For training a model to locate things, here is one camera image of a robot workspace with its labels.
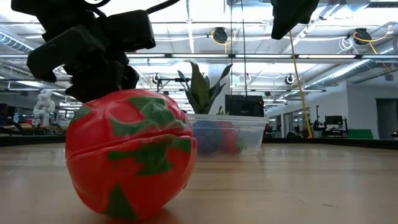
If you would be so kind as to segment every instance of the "red and green ball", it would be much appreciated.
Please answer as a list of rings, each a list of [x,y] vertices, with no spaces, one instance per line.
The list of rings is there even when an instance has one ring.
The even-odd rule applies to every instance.
[[[98,213],[130,221],[157,213],[187,184],[197,142],[171,98],[124,90],[86,103],[68,129],[73,186]]]

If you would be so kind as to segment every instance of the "monitor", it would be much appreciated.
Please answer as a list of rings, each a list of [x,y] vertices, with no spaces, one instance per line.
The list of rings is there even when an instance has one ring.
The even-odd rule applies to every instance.
[[[225,113],[235,116],[264,117],[262,96],[225,95]]]

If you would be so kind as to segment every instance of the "green patch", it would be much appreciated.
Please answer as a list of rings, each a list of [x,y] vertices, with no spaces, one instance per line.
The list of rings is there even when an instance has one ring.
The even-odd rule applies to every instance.
[[[192,150],[190,139],[180,139],[175,136],[170,137],[161,139],[158,142],[150,142],[135,151],[109,152],[108,159],[115,161],[134,158],[135,162],[144,165],[137,175],[156,175],[167,172],[173,167],[173,164],[167,159],[167,152],[172,146],[183,152],[191,153]]]
[[[91,112],[91,108],[83,105],[81,106],[81,108],[75,112],[75,115],[73,117],[73,119],[70,121],[70,123],[72,124],[73,122],[81,119],[82,117],[88,115]]]
[[[191,139],[175,139],[173,141],[173,146],[183,152],[191,153],[191,150],[192,150]]]
[[[129,200],[126,198],[126,195],[119,184],[112,190],[111,195],[109,196],[109,205],[104,214],[109,215],[112,218],[129,221],[135,221],[138,218],[132,210]]]
[[[166,102],[154,97],[134,97],[129,101],[145,116],[145,120],[138,123],[123,123],[111,118],[113,131],[117,136],[134,135],[147,128],[186,128],[185,120],[177,120],[173,111],[168,109]]]

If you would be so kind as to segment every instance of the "desk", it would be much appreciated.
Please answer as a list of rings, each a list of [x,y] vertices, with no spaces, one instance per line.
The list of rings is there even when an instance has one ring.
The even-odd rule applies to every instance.
[[[146,223],[397,223],[398,152],[269,144],[258,156],[199,159],[186,190]],[[63,144],[0,147],[4,224],[124,223],[76,196]]]

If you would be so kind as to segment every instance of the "computer screen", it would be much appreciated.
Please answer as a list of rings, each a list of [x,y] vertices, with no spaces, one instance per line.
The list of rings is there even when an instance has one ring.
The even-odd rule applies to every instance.
[[[341,125],[341,124],[343,124],[343,117],[342,116],[326,116],[325,124]]]
[[[225,111],[235,116],[264,117],[262,96],[225,95]]]

